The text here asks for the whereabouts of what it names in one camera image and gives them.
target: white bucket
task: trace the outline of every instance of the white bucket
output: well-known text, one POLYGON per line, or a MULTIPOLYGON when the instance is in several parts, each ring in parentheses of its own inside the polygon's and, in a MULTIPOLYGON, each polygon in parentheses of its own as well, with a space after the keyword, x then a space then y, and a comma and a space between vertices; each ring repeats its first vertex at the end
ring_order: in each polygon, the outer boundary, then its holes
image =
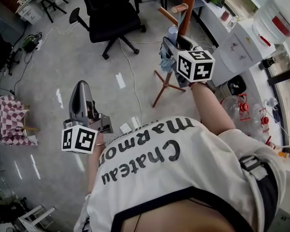
POLYGON ((267 45, 283 43, 290 36, 290 0, 267 0, 254 16, 253 30, 267 45))

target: pink checkered cloth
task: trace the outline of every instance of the pink checkered cloth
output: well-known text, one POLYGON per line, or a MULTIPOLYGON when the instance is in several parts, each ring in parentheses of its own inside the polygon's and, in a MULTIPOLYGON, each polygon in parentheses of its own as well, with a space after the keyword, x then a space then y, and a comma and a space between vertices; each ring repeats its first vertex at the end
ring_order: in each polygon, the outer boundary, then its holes
POLYGON ((24 127, 21 119, 28 110, 24 109, 20 101, 14 96, 0 97, 0 136, 1 143, 5 145, 37 145, 21 131, 24 127))

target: chair wheel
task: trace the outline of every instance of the chair wheel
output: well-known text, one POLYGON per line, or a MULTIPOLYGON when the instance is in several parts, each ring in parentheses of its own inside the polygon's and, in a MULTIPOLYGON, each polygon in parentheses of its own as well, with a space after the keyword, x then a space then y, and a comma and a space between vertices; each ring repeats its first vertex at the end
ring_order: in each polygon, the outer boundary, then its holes
POLYGON ((107 60, 110 56, 108 56, 108 54, 103 54, 102 57, 107 60))

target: white t-shirt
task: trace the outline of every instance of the white t-shirt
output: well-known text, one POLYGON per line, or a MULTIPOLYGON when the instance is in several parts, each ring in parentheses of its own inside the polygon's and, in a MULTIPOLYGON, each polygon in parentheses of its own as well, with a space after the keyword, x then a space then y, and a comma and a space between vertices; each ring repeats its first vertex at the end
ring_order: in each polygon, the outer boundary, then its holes
POLYGON ((255 178, 238 160, 251 155, 271 167, 279 206, 286 173, 270 147, 238 129, 216 136, 200 122, 182 116, 144 125, 103 151, 94 189, 74 231, 81 232, 88 217, 92 231, 118 231, 130 217, 192 196, 211 206, 222 205, 225 217, 250 226, 257 220, 262 232, 262 196, 255 178))

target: gray floor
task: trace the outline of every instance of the gray floor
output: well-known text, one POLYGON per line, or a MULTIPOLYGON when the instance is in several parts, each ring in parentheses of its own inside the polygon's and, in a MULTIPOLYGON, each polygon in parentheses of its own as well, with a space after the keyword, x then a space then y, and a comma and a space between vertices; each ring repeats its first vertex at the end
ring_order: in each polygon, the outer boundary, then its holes
MULTIPOLYGON (((159 0, 146 0, 140 4, 139 16, 146 25, 147 32, 134 31, 127 34, 130 41, 162 40, 172 24, 157 11, 159 5, 159 0)), ((76 7, 81 8, 81 17, 87 16, 83 0, 70 0, 69 4, 61 6, 67 14, 50 10, 54 23, 51 24, 44 16, 37 25, 27 29, 26 35, 39 31, 46 35, 52 27, 58 27, 60 32, 65 32, 70 26, 69 15, 76 7)), ((194 18, 191 18, 188 36, 196 41, 210 43, 194 18)), ((115 134, 121 134, 119 127, 123 123, 128 123, 133 128, 131 117, 137 116, 141 119, 140 106, 134 94, 133 74, 121 52, 119 41, 109 51, 108 60, 101 56, 106 44, 107 42, 91 43, 88 32, 80 25, 68 35, 59 35, 54 29, 41 50, 34 53, 33 64, 28 65, 16 87, 17 98, 24 104, 31 105, 31 125, 41 128, 36 134, 39 146, 0 145, 0 171, 5 170, 0 172, 0 189, 7 188, 2 182, 3 178, 20 198, 27 197, 31 207, 39 204, 45 208, 54 206, 56 211, 52 216, 57 227, 65 232, 73 230, 86 194, 86 173, 77 161, 78 155, 60 151, 62 122, 68 118, 68 103, 76 83, 79 80, 89 83, 97 110, 111 117, 115 134), (115 78, 119 72, 126 84, 123 89, 119 88, 115 78), (56 97, 58 88, 64 109, 60 107, 56 97), (41 179, 38 179, 33 168, 31 155, 35 159, 41 179), (17 173, 15 162, 22 179, 17 173)), ((136 75, 136 88, 142 104, 144 123, 173 115, 197 119, 197 110, 189 89, 182 93, 169 88, 163 93, 157 106, 151 107, 162 87, 160 80, 153 75, 154 70, 161 73, 158 55, 160 44, 133 45, 140 49, 139 55, 135 55, 125 44, 123 49, 136 75)), ((20 54, 20 57, 21 63, 13 68, 13 76, 4 76, 1 87, 14 88, 25 67, 24 54, 20 54)), ((174 77, 171 83, 177 85, 174 77)), ((86 168, 87 157, 79 157, 86 168)))

